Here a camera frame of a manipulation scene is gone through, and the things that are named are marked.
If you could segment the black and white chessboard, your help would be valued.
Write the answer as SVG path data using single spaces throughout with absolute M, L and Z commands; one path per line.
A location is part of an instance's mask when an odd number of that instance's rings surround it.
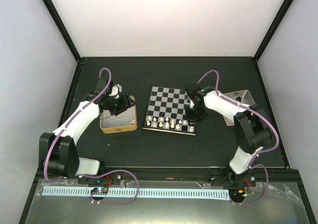
M 143 129 L 191 136 L 196 135 L 196 124 L 189 122 L 185 115 L 185 109 L 189 107 L 189 105 L 188 95 L 184 89 L 153 86 L 146 109 Z M 153 117 L 157 118 L 157 127 L 152 126 L 154 122 Z M 166 118 L 169 118 L 169 126 L 171 125 L 171 120 L 175 120 L 174 129 L 165 127 Z M 179 130 L 176 129 L 178 120 L 182 120 L 182 124 L 179 124 Z M 193 132 L 189 131 L 190 127 L 194 128 Z

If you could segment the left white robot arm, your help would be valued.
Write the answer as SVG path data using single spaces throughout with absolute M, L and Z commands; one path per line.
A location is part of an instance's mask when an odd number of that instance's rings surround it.
M 58 178 L 89 176 L 96 184 L 106 180 L 107 172 L 101 162 L 79 157 L 77 143 L 87 127 L 103 111 L 118 116 L 135 106 L 131 95 L 125 94 L 119 84 L 100 78 L 96 89 L 85 94 L 75 112 L 51 133 L 43 133 L 39 139 L 39 169 L 44 178 L 52 182 L 49 175 Z

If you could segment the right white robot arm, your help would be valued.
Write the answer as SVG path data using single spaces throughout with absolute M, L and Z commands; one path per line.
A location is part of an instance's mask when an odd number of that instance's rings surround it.
M 190 106 L 185 109 L 185 114 L 189 122 L 207 119 L 209 109 L 234 123 L 238 148 L 227 167 L 226 180 L 232 186 L 239 185 L 254 157 L 274 138 L 264 109 L 257 104 L 250 106 L 239 103 L 217 93 L 211 86 L 201 88 L 196 82 L 187 85 L 186 93 Z

